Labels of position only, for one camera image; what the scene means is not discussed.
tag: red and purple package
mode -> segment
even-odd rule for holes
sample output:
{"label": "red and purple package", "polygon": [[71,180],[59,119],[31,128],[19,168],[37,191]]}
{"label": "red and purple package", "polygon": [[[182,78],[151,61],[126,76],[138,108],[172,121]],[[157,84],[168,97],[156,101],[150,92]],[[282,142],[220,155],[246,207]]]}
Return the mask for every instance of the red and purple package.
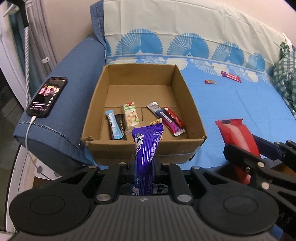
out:
{"label": "red and purple package", "polygon": [[134,128],[131,131],[136,145],[137,168],[133,196],[153,195],[152,159],[163,133],[162,123]]}
{"label": "red and purple package", "polygon": [[178,116],[172,111],[170,110],[169,107],[163,107],[167,113],[175,120],[175,122],[177,122],[179,127],[184,127],[184,123],[178,118]]}
{"label": "red and purple package", "polygon": [[[225,145],[233,144],[260,157],[257,144],[249,129],[242,123],[243,119],[217,120],[218,126]],[[247,185],[251,176],[234,166],[240,183]]]}
{"label": "red and purple package", "polygon": [[161,108],[156,101],[147,105],[147,107],[158,118],[163,120],[163,123],[170,129],[174,136],[181,135],[183,132],[185,132],[185,128],[178,126],[176,121],[167,113],[164,108]]}
{"label": "red and purple package", "polygon": [[240,80],[240,78],[237,76],[237,75],[234,75],[234,74],[230,74],[230,73],[227,73],[227,72],[225,72],[225,71],[221,71],[221,75],[223,76],[223,77],[227,77],[227,78],[229,78],[229,79],[232,79],[232,80],[235,80],[235,81],[237,81],[237,82],[242,82],[241,80]]}
{"label": "red and purple package", "polygon": [[214,84],[214,85],[217,84],[217,82],[214,81],[214,80],[205,80],[204,82],[205,82],[206,84]]}

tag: candy wrapper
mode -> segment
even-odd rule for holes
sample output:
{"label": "candy wrapper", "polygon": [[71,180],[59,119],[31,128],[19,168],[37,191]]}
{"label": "candy wrapper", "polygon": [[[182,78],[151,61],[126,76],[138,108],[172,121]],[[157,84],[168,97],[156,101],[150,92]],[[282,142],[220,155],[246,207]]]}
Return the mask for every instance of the candy wrapper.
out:
{"label": "candy wrapper", "polygon": [[179,119],[179,117],[172,110],[170,110],[169,107],[164,107],[164,109],[167,111],[170,117],[172,117],[175,120],[179,127],[185,126],[184,123]]}
{"label": "candy wrapper", "polygon": [[150,125],[155,125],[155,124],[158,124],[158,123],[162,123],[162,118],[159,118],[159,119],[157,119],[157,120],[155,120],[155,121],[151,121],[150,122]]}
{"label": "candy wrapper", "polygon": [[124,104],[123,113],[124,113],[126,126],[127,126],[125,132],[130,132],[134,127],[140,124],[135,103],[131,102],[131,103]]}
{"label": "candy wrapper", "polygon": [[214,85],[217,84],[216,81],[214,81],[214,80],[205,80],[205,83],[206,84],[214,84]]}
{"label": "candy wrapper", "polygon": [[170,131],[175,135],[181,135],[185,132],[185,128],[178,126],[172,117],[167,113],[164,108],[161,108],[156,101],[147,105],[149,110],[151,110],[158,118],[162,118],[163,123],[170,129]]}
{"label": "candy wrapper", "polygon": [[123,138],[123,134],[121,133],[121,130],[120,130],[120,128],[119,128],[119,126],[118,126],[118,124],[116,122],[113,110],[108,110],[108,111],[105,112],[105,114],[106,114],[106,116],[108,118],[110,128],[112,130],[113,138],[115,140]]}
{"label": "candy wrapper", "polygon": [[[124,121],[123,121],[123,114],[117,114],[117,115],[114,115],[115,117],[115,120],[116,120],[116,123],[121,131],[121,133],[123,134],[123,137],[118,139],[118,140],[127,140],[126,138],[126,134],[125,134],[125,129],[126,129],[126,126],[124,124]],[[111,125],[109,125],[109,129],[110,129],[110,135],[111,135],[111,139],[114,140],[114,136],[113,136],[113,132],[112,132],[112,128],[111,128]]]}
{"label": "candy wrapper", "polygon": [[235,80],[235,81],[237,81],[237,82],[242,82],[241,80],[240,80],[240,78],[238,77],[238,76],[236,76],[236,75],[234,75],[234,74],[230,74],[230,73],[227,73],[227,72],[225,72],[225,71],[221,71],[221,75],[223,76],[223,77],[226,77],[226,78],[229,78],[229,79],[232,79],[232,80]]}
{"label": "candy wrapper", "polygon": [[137,181],[132,195],[153,195],[152,159],[163,133],[162,123],[134,128],[132,136],[136,145]]}
{"label": "candy wrapper", "polygon": [[[236,145],[260,157],[260,152],[253,135],[242,123],[242,120],[243,119],[217,120],[216,125],[221,132],[225,145]],[[240,182],[247,185],[250,182],[251,176],[237,166],[234,166],[234,168]]]}

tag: curtain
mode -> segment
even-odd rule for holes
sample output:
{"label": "curtain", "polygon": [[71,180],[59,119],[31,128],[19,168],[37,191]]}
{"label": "curtain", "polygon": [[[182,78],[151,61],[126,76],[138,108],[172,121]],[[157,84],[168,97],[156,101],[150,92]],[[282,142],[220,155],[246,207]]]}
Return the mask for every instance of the curtain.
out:
{"label": "curtain", "polygon": [[28,6],[27,14],[32,36],[35,40],[40,57],[41,59],[49,59],[47,63],[44,63],[47,75],[49,75],[49,73],[57,65],[57,60],[52,49],[49,32],[46,27],[43,0],[27,0],[26,5]]}
{"label": "curtain", "polygon": [[[15,47],[17,50],[20,65],[21,65],[23,72],[25,72],[24,25],[22,22],[22,17],[21,17],[20,12],[16,12],[15,14],[10,15],[9,19],[10,19],[10,24],[11,24],[11,28],[12,28],[12,32],[13,32]],[[39,70],[41,68],[40,63],[37,64],[35,62],[35,57],[33,55],[34,48],[31,47],[33,44],[34,44],[34,41],[30,40],[29,58],[30,58],[30,95],[31,96],[33,96],[36,93],[36,91],[39,89],[39,87],[41,86],[41,84],[43,83],[43,81],[46,78],[45,72],[43,72],[42,70]]]}
{"label": "curtain", "polygon": [[[46,28],[43,0],[27,0],[29,19],[30,95],[33,96],[57,65]],[[25,71],[24,26],[20,12],[9,16],[20,65]]]}

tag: sofa armrest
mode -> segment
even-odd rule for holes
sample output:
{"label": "sofa armrest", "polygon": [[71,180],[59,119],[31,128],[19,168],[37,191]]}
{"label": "sofa armrest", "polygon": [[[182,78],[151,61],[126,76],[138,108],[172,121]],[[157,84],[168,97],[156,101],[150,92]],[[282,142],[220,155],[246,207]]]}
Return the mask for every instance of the sofa armrest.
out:
{"label": "sofa armrest", "polygon": [[[48,167],[64,175],[81,164],[92,164],[86,158],[81,135],[89,103],[102,68],[105,48],[91,34],[81,41],[48,77],[67,77],[60,96],[47,118],[37,118],[28,134],[28,149]],[[14,137],[24,146],[31,117],[23,113]]]}

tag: phone screen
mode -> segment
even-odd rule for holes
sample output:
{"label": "phone screen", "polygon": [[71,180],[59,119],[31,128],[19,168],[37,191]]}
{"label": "phone screen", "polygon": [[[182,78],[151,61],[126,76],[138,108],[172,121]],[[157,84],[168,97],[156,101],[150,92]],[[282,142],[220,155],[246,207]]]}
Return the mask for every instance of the phone screen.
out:
{"label": "phone screen", "polygon": [[27,114],[39,118],[46,117],[66,82],[67,78],[64,77],[49,78],[31,101]]}

